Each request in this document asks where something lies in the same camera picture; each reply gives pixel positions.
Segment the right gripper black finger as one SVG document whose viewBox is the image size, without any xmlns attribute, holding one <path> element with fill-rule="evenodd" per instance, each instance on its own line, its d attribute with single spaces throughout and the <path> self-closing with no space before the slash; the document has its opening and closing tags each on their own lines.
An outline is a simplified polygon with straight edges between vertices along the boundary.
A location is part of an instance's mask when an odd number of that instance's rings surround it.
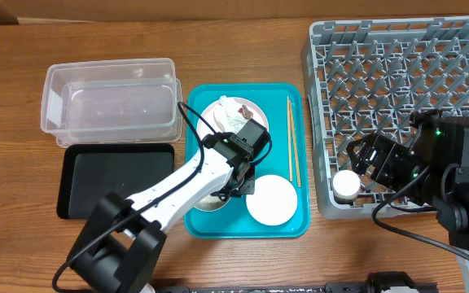
<svg viewBox="0 0 469 293">
<path fill-rule="evenodd" d="M 369 158 L 372 154 L 372 148 L 378 136 L 379 135 L 377 133 L 370 133 L 364 138 L 351 141 L 346 146 L 346 151 L 350 161 L 352 163 L 357 163 L 358 161 L 364 161 L 366 158 Z"/>
<path fill-rule="evenodd" d="M 351 154 L 350 160 L 352 170 L 358 175 L 364 175 L 367 169 L 374 163 L 375 153 L 367 152 L 362 154 Z"/>
</svg>

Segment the white plastic cup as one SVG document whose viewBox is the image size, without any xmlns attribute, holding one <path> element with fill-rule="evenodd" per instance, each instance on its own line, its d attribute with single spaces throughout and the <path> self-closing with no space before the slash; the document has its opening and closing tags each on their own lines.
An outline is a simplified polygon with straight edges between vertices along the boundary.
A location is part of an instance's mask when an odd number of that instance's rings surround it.
<svg viewBox="0 0 469 293">
<path fill-rule="evenodd" d="M 337 203 L 350 204 L 359 194 L 361 180 L 352 170 L 340 170 L 333 176 L 331 186 Z"/>
</svg>

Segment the grey bowl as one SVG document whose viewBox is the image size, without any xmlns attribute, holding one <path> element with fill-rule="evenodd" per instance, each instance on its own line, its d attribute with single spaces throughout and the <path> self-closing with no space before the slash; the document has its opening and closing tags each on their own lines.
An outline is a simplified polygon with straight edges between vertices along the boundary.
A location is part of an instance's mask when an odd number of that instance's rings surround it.
<svg viewBox="0 0 469 293">
<path fill-rule="evenodd" d="M 213 212 L 223 208 L 230 201 L 228 195 L 220 192 L 214 192 L 202 198 L 194 208 L 202 212 Z"/>
</svg>

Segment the white napkin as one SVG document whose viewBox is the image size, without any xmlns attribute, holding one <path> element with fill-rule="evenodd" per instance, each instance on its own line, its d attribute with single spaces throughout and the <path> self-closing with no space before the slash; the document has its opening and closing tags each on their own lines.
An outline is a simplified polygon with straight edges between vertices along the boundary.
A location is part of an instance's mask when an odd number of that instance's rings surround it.
<svg viewBox="0 0 469 293">
<path fill-rule="evenodd" d="M 243 104 L 234 98 L 221 96 L 213 109 L 213 119 L 222 132 L 238 133 L 247 123 Z"/>
</svg>

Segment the red snack wrapper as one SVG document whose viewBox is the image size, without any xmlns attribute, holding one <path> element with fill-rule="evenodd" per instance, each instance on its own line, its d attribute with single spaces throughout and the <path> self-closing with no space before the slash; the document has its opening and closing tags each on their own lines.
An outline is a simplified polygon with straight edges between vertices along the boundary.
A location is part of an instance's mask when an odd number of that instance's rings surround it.
<svg viewBox="0 0 469 293">
<path fill-rule="evenodd" d="M 253 118 L 253 113 L 248 109 L 246 105 L 242 105 L 238 109 L 239 116 L 244 120 L 251 120 Z"/>
</svg>

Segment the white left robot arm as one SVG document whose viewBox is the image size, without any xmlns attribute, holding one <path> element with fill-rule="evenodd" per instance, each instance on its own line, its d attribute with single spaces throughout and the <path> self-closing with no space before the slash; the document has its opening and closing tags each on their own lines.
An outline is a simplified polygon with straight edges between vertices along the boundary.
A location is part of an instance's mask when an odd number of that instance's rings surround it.
<svg viewBox="0 0 469 293">
<path fill-rule="evenodd" d="M 253 160 L 270 143 L 249 120 L 238 133 L 208 134 L 199 150 L 161 182 L 125 199 L 111 193 L 94 207 L 66 265 L 95 292 L 152 292 L 149 281 L 167 233 L 207 196 L 254 190 Z"/>
</svg>

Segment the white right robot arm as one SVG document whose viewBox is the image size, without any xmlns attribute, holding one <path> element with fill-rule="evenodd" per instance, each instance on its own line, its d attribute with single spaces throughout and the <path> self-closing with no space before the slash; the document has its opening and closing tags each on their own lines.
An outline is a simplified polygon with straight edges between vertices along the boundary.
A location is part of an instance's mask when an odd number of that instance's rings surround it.
<svg viewBox="0 0 469 293">
<path fill-rule="evenodd" d="M 441 110 L 412 112 L 417 138 L 403 146 L 375 132 L 346 146 L 352 170 L 363 175 L 373 168 L 372 181 L 394 191 L 371 213 L 385 230 L 430 244 L 456 255 L 469 292 L 469 116 L 444 116 Z M 436 212 L 449 234 L 447 243 L 388 225 L 379 211 L 400 197 L 420 212 Z"/>
</svg>

